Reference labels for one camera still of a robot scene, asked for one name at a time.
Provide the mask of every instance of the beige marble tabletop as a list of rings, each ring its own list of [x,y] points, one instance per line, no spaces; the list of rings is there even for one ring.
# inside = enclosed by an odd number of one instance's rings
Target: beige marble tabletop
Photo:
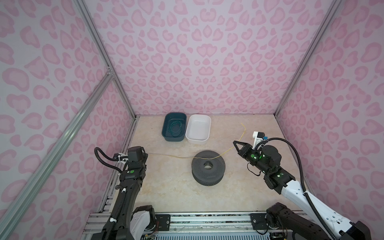
[[[247,128],[242,142],[253,144],[254,131],[268,137],[283,137],[273,115],[222,115],[212,119],[209,140],[205,145],[191,144],[185,138],[181,142],[167,142],[161,136],[164,116],[139,118],[131,146],[142,146],[146,152],[193,157],[203,150],[222,154],[233,147]],[[299,179],[297,164],[286,143],[271,141],[282,155],[281,166]],[[146,177],[137,196],[135,207],[153,205],[156,212],[229,212],[265,211],[281,202],[291,210],[300,210],[294,203],[267,187],[263,176],[257,177],[247,170],[247,161],[235,148],[223,155],[225,174],[214,186],[203,186],[192,176],[192,159],[166,156],[149,156]],[[250,166],[255,173],[258,170]]]

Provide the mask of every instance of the coiled green wire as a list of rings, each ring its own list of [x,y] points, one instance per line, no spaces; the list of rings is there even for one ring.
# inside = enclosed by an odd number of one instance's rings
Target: coiled green wire
[[[173,128],[173,126],[176,126],[176,125],[179,126],[179,129],[178,129],[177,131],[173,131],[172,128]],[[173,121],[173,122],[169,125],[169,127],[168,127],[168,132],[170,132],[172,136],[177,137],[177,136],[180,135],[180,133],[181,133],[181,129],[182,129],[182,128],[181,128],[181,125],[182,125],[182,123],[181,123],[180,120],[175,120],[175,121]]]

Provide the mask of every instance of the yellow wire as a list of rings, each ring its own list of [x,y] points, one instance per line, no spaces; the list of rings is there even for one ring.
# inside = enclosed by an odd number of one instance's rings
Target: yellow wire
[[[243,134],[241,135],[239,141],[243,138],[244,134],[245,134],[245,131],[247,130],[244,126],[243,123],[241,123],[241,125],[243,125],[244,127],[244,132]],[[211,160],[211,159],[215,159],[215,158],[218,158],[224,154],[226,154],[229,150],[231,150],[232,148],[234,148],[235,146],[231,147],[230,149],[226,150],[224,153],[220,154],[219,156],[217,157],[213,157],[213,158],[202,158],[202,157],[178,157],[178,156],[173,156],[173,155],[168,155],[168,154],[160,154],[160,153],[148,153],[148,155],[158,155],[158,156],[167,156],[167,157],[175,157],[175,158],[180,158],[180,159],[193,159],[193,158],[200,158],[200,159],[206,159],[206,160]]]

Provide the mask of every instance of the gray spool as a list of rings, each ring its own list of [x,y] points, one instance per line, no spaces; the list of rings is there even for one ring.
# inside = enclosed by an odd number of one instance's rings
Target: gray spool
[[[194,179],[204,186],[213,186],[218,184],[224,176],[225,162],[220,154],[214,151],[206,150],[199,152],[192,160],[192,175]]]

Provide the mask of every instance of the blue plastic bin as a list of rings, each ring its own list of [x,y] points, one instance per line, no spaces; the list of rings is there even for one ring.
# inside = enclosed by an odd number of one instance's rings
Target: blue plastic bin
[[[169,142],[180,142],[185,136],[186,123],[187,116],[184,113],[168,113],[161,135]]]

